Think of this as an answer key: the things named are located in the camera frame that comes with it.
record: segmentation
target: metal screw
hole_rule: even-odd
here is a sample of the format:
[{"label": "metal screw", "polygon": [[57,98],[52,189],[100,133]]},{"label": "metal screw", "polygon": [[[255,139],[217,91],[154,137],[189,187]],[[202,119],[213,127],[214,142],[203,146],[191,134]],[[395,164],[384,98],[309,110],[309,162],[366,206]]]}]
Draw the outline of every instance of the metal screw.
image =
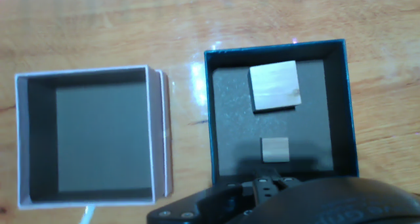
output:
[{"label": "metal screw", "polygon": [[194,213],[192,213],[192,212],[186,212],[186,213],[181,214],[181,217],[183,217],[183,218],[191,218],[191,217],[194,217]]},{"label": "metal screw", "polygon": [[160,212],[159,213],[159,216],[160,217],[167,217],[169,215],[171,215],[171,212],[170,211],[163,211],[163,212]]}]

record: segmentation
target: small wooden block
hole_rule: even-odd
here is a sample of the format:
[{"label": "small wooden block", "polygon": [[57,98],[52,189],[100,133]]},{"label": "small wooden block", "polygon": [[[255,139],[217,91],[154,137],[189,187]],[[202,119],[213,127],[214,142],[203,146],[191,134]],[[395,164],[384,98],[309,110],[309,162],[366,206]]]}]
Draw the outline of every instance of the small wooden block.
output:
[{"label": "small wooden block", "polygon": [[252,66],[249,73],[255,111],[296,106],[302,103],[294,60]]},{"label": "small wooden block", "polygon": [[288,162],[289,138],[262,138],[262,161],[263,162]]}]

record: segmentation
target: wood grain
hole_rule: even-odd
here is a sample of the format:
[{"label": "wood grain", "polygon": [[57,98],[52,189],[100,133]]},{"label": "wood grain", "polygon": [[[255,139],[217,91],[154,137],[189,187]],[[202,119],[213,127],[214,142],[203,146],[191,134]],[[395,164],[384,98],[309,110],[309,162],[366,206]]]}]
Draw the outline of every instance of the wood grain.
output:
[{"label": "wood grain", "polygon": [[289,138],[262,138],[263,162],[289,162]]},{"label": "wood grain", "polygon": [[253,108],[255,111],[291,107],[302,103],[294,60],[252,66]]},{"label": "wood grain", "polygon": [[[149,64],[168,73],[173,202],[211,185],[203,52],[346,39],[360,175],[420,192],[419,0],[0,0],[0,223],[78,223],[16,209],[16,72]],[[98,208],[93,224],[156,207]]]}]

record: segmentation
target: empty white box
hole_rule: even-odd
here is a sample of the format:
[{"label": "empty white box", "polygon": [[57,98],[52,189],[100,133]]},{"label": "empty white box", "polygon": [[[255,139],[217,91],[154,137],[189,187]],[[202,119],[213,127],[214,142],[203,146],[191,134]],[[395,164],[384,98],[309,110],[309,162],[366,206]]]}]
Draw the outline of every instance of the empty white box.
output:
[{"label": "empty white box", "polygon": [[162,71],[32,72],[15,81],[20,209],[149,205],[172,192]]}]

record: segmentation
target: open box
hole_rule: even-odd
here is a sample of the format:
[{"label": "open box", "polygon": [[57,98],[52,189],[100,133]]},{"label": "open box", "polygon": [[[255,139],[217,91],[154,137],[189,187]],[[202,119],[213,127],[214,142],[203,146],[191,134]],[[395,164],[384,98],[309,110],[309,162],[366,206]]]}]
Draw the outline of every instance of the open box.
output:
[{"label": "open box", "polygon": [[[302,104],[254,114],[249,67],[295,60]],[[345,41],[205,52],[213,182],[252,180],[257,168],[307,180],[358,176]],[[261,137],[288,137],[290,162],[263,163]]]},{"label": "open box", "polygon": [[162,71],[127,66],[15,80],[19,208],[147,205],[171,193]]}]

